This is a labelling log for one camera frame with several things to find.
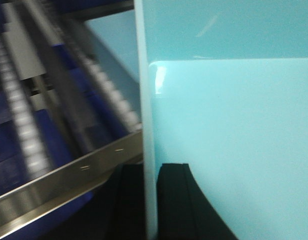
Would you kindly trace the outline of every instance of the metal rail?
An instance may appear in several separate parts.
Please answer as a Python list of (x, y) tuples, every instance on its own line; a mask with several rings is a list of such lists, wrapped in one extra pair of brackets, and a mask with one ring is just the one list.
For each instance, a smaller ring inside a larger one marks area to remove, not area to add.
[(142, 150), (140, 131), (0, 196), (0, 239), (102, 185), (117, 165), (141, 161)]

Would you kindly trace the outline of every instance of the light blue panel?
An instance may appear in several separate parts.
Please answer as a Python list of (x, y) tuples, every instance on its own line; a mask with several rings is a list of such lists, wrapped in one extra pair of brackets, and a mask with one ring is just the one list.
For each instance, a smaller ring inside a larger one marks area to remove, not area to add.
[(308, 240), (308, 58), (150, 65), (156, 172), (190, 163), (240, 240)]
[(308, 57), (308, 0), (142, 0), (149, 62)]
[(149, 239), (183, 162), (240, 240), (308, 240), (308, 0), (135, 3)]
[(135, 11), (92, 19), (86, 24), (133, 80), (139, 82)]

